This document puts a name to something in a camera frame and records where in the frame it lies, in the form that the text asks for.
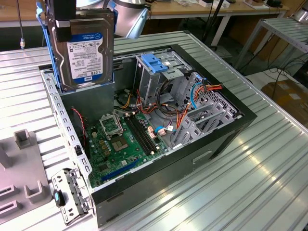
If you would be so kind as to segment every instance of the metal workbench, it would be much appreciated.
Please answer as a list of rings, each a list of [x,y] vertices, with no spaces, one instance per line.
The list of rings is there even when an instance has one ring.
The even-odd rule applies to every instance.
[[[286,56],[287,59],[296,49],[301,50],[303,53],[308,52],[308,25],[301,24],[292,18],[261,19],[245,43],[238,59],[235,62],[234,68],[237,69],[242,63],[245,54],[262,28],[267,29],[268,33],[260,42],[255,53],[257,53],[265,45],[272,34],[277,35],[293,46],[293,49],[291,49],[289,54]]]
[[[120,230],[302,230],[308,223],[308,131],[206,48],[172,32],[116,39],[115,53],[177,43],[251,110],[257,119],[224,153],[109,222]],[[0,139],[35,131],[48,179],[71,167],[52,116],[38,65],[47,48],[0,53]],[[0,226],[0,230],[96,230],[88,215],[66,227],[55,202]]]

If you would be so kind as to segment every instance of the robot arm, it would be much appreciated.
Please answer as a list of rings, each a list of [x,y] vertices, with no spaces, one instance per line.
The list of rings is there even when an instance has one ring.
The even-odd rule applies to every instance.
[[[70,20],[76,18],[76,8],[109,8],[115,15],[114,33],[129,39],[140,36],[148,13],[144,0],[45,0],[45,4],[46,14],[55,21],[58,42],[71,39]]]

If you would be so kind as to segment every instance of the wd blue hard drive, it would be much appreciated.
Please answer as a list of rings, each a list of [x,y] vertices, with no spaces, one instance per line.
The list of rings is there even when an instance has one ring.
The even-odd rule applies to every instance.
[[[57,42],[54,23],[47,17],[59,85],[72,91],[112,82],[114,15],[109,10],[76,11],[70,20],[72,39]]]

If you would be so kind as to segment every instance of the gray plastic holder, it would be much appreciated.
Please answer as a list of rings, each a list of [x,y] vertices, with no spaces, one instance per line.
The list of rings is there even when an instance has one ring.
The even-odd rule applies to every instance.
[[[34,132],[20,130],[0,140],[0,224],[51,200]]]

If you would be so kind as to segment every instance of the hard drive label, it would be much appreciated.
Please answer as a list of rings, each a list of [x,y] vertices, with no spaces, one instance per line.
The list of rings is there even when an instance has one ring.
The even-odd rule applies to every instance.
[[[72,79],[76,83],[97,80],[103,73],[103,55],[98,47],[103,43],[101,33],[73,35],[67,42]]]

